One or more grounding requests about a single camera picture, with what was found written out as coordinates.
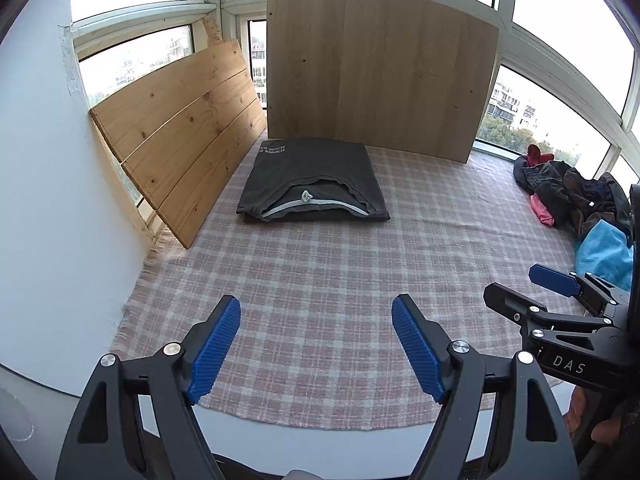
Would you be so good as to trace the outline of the right hand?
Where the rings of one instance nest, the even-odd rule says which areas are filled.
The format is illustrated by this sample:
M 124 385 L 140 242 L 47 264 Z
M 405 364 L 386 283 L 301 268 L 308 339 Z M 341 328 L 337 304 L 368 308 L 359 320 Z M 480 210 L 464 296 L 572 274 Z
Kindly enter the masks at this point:
M 563 419 L 568 434 L 574 437 L 578 428 L 582 424 L 582 416 L 584 416 L 588 408 L 588 399 L 585 389 L 576 386 L 570 397 L 570 407 L 564 414 Z M 613 445 L 622 434 L 628 434 L 630 428 L 639 419 L 639 399 L 632 399 L 626 402 L 623 414 L 615 416 L 611 419 L 599 422 L 591 431 L 591 440 L 605 445 Z

